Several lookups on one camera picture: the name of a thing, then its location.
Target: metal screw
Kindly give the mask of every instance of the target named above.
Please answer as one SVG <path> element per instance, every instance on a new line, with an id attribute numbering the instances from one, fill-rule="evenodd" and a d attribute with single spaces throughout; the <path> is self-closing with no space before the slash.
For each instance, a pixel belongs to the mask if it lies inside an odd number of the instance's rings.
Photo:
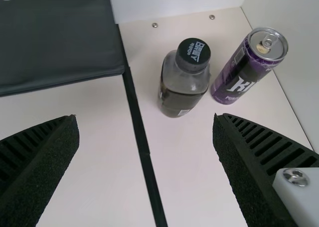
<path id="1" fill-rule="evenodd" d="M 295 168 L 288 168 L 283 171 L 284 178 L 296 186 L 307 186 L 309 184 L 309 177 L 302 171 Z"/>

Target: dark liquid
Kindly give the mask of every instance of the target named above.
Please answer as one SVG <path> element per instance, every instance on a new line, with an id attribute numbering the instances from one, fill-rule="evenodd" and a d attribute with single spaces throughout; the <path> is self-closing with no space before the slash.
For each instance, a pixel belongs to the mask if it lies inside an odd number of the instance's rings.
<path id="1" fill-rule="evenodd" d="M 161 80 L 158 105 L 162 113 L 168 117 L 183 116 L 195 107 L 206 91 L 195 95 L 176 93 L 168 89 Z"/>

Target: aluminum can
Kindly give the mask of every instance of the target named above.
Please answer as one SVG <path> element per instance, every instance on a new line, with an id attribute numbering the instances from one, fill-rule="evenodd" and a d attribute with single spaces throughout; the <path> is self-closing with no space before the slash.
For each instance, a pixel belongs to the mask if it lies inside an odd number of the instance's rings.
<path id="1" fill-rule="evenodd" d="M 288 42 L 281 33 L 269 27 L 253 29 L 217 76 L 211 95 L 221 104 L 234 103 L 280 64 L 287 52 Z"/>

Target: bottle label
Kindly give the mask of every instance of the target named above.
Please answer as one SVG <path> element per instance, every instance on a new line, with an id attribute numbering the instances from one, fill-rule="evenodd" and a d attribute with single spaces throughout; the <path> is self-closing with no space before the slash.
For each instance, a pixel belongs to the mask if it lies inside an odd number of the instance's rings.
<path id="1" fill-rule="evenodd" d="M 186 113 L 188 113 L 189 111 L 190 111 L 190 109 L 181 110 L 177 116 L 183 116 L 183 115 L 185 115 Z"/>

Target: black strip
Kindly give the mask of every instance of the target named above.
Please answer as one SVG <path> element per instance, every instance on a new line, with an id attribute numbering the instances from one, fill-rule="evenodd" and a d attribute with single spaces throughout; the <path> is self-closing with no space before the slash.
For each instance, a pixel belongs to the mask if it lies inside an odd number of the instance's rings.
<path id="1" fill-rule="evenodd" d="M 153 165 L 150 156 L 150 149 L 146 138 L 146 133 L 142 121 L 142 116 L 139 108 L 138 99 L 136 96 L 133 78 L 129 64 L 126 59 L 123 43 L 122 53 L 125 62 L 125 71 L 123 74 L 123 81 L 126 90 L 126 96 L 129 102 L 131 117 L 135 132 L 136 143 L 139 149 L 140 160 L 148 189 L 150 203 L 152 206 L 153 216 L 157 227 L 167 227 L 166 217 L 163 209 L 163 205 L 160 199 L 160 193 L 156 182 Z"/>

